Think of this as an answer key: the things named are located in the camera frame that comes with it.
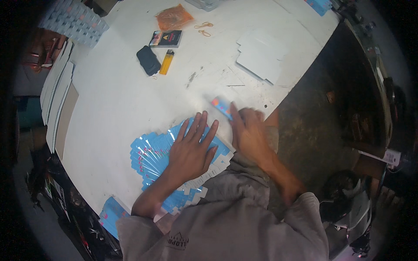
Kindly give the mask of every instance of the dirty table surface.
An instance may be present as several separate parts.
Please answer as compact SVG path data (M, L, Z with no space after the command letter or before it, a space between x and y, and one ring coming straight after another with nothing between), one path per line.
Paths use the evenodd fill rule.
M194 17L184 25L180 46L167 75L148 77L136 53L158 30L159 11L181 3ZM328 11L319 16L302 0L222 1L211 12L184 1L118 2L104 18L110 29L90 49L77 44L73 84L79 93L68 128L62 163L87 203L100 213L117 196L132 207L142 177L130 167L132 141L144 133L165 132L197 111L207 110L208 124L220 121L217 135L232 139L228 121L209 101L223 95L238 107L254 107L268 116L318 56L338 25ZM194 25L211 22L205 37ZM245 32L264 29L288 49L279 80L263 81L236 63ZM162 61L168 48L154 48Z

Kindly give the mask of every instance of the finger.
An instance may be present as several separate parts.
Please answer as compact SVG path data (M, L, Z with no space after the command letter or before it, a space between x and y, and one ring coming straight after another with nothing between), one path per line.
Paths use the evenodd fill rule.
M218 126L219 126L219 121L215 120L212 123L212 126L210 127L210 130L209 130L208 134L206 134L206 137L201 142L201 144L202 144L203 148L205 148L205 150L207 150L207 148L209 148L210 143L212 142L213 138L215 137L216 131L218 130Z
M263 122L264 121L264 113L262 113L261 111L257 110L257 111L255 111L255 115L257 116L257 119L260 122Z
M193 140L199 142L203 136L203 132L206 128L206 121L208 120L208 112L203 111L202 117L200 118L199 126L197 127L196 135L194 135Z
M240 110L240 115L245 121L245 124L258 121L257 115L255 114L255 111L248 108L243 108Z
M245 128L244 122L241 119L240 114L238 113L237 108L235 107L235 104L233 102L231 102L230 105L230 111L231 111L231 115L232 115L232 119L234 121L234 125L237 128L237 131L241 131L242 129Z
M233 121L229 121L229 124L231 124L232 127L232 146L238 150L238 134L237 134L237 128L235 127L235 124Z
M184 134L186 133L187 125L189 124L189 119L185 120L178 131L176 141L182 141L184 138Z
M194 134L196 133L196 129L197 129L197 126L199 124L200 117L201 117L200 112L196 113L196 116L194 117L193 123L191 124L189 131L187 132L186 136L184 137L184 140L189 141L193 138Z
M208 152L206 152L205 164L203 165L203 173L208 171L210 162L212 162L213 157L215 157L216 150L218 150L218 146L213 147L210 150L208 150Z

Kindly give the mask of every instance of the right hand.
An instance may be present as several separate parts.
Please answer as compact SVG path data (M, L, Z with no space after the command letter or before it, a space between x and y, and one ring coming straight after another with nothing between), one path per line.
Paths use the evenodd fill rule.
M233 118L229 122L232 126L232 145L237 151L258 166L275 155L268 146L262 112L248 108L238 112L233 103L230 111Z

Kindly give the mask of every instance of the stack of box blanks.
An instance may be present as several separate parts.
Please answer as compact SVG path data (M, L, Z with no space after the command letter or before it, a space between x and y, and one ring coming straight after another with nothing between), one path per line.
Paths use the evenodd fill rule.
M95 47L102 34L109 29L106 22L80 0L55 1L39 27L90 47Z

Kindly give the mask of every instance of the left hand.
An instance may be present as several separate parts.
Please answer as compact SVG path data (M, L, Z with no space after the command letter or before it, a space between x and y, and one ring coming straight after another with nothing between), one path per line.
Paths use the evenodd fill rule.
M207 116L206 111L203 111L202 114L198 112L187 135L184 136L189 124L189 119L187 119L181 126L177 139L171 147L168 167L162 175L165 175L178 187L186 181L204 174L215 156L217 147L213 147L209 151L207 149L215 137L219 121L213 122L206 137L202 142L199 142L205 131Z

